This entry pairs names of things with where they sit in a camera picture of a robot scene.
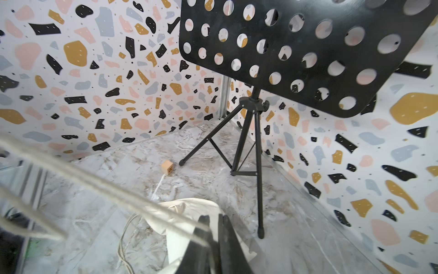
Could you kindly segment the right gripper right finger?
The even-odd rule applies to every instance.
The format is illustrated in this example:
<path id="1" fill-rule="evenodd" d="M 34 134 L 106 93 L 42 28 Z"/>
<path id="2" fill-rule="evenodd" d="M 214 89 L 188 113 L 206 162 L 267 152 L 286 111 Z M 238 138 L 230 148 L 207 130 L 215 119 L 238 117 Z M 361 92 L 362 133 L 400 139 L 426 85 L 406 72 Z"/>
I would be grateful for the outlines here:
<path id="1" fill-rule="evenodd" d="M 228 216 L 219 214 L 218 232 L 221 273 L 252 274 Z"/>

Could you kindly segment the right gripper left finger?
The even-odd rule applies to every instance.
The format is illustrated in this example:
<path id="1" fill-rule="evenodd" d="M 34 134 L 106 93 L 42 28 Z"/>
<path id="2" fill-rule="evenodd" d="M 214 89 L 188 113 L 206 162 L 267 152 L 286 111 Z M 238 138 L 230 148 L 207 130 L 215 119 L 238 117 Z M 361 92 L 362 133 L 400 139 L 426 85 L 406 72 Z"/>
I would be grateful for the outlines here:
<path id="1" fill-rule="evenodd" d="M 191 240 L 175 272 L 176 274 L 210 274 L 211 269 L 215 269 L 215 266 L 211 267 L 211 259 L 215 263 L 216 255 L 214 253 L 217 251 L 212 233 L 196 227 L 193 236 L 206 240 L 208 246 Z"/>

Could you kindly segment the cream soil bag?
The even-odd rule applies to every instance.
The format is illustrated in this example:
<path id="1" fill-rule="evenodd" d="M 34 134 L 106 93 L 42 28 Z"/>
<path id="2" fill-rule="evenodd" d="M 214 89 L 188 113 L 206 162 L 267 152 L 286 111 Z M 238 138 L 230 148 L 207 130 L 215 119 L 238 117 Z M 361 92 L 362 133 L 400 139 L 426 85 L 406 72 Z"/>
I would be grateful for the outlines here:
<path id="1" fill-rule="evenodd" d="M 215 266 L 215 269 L 211 269 L 211 274 L 222 274 L 218 222 L 219 214 L 226 214 L 216 203 L 205 199 L 186 198 L 159 204 L 147 201 L 144 206 L 129 205 L 128 209 L 134 212 L 131 220 L 142 217 L 154 231 L 166 236 L 169 265 L 161 270 L 162 274 L 175 274 L 191 240 L 208 246 L 206 240 L 193 236 L 196 227 L 212 233 L 217 251 L 214 253 L 215 263 L 211 259 L 211 267 Z M 236 235 L 249 263 L 257 254 L 250 252 L 249 247 L 237 233 Z"/>

